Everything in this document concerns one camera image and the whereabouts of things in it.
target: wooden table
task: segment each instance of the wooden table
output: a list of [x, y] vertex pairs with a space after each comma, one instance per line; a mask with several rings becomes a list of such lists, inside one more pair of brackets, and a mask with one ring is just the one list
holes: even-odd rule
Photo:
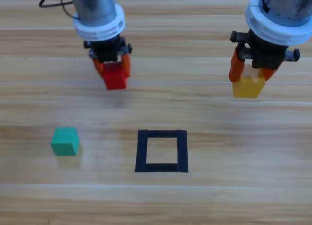
[[[0, 0], [1, 225], [312, 224], [311, 41], [234, 99], [249, 0], [119, 0], [133, 70], [108, 92], [71, 19], [39, 1]], [[54, 156], [60, 126], [77, 156]], [[187, 130], [189, 173], [135, 173], [139, 129]], [[150, 140], [147, 161], [176, 161], [176, 140]]]

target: green cube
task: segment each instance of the green cube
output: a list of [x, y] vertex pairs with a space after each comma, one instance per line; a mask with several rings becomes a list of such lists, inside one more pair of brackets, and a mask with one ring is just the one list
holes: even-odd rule
[[56, 156], [74, 156], [79, 147], [79, 135], [74, 127], [59, 127], [54, 131], [51, 147]]

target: metal cylinder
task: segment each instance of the metal cylinder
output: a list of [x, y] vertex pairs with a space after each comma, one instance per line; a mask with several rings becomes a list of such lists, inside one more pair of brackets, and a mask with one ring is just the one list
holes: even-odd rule
[[268, 13], [261, 10], [273, 22], [283, 26], [302, 26], [312, 15], [312, 0], [265, 0]]
[[116, 17], [114, 0], [73, 0], [79, 20], [86, 26], [103, 26]]

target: black square outline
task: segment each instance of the black square outline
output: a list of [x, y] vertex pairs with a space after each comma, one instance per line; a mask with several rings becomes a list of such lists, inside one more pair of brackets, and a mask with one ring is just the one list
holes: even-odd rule
[[[177, 138], [177, 163], [146, 163], [148, 138]], [[139, 130], [135, 172], [189, 172], [187, 132], [184, 130]]]

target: red cube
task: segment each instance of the red cube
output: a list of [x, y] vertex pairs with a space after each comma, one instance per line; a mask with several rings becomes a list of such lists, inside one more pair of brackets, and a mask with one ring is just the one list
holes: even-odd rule
[[105, 71], [102, 74], [107, 90], [119, 90], [127, 88], [127, 79], [122, 69]]

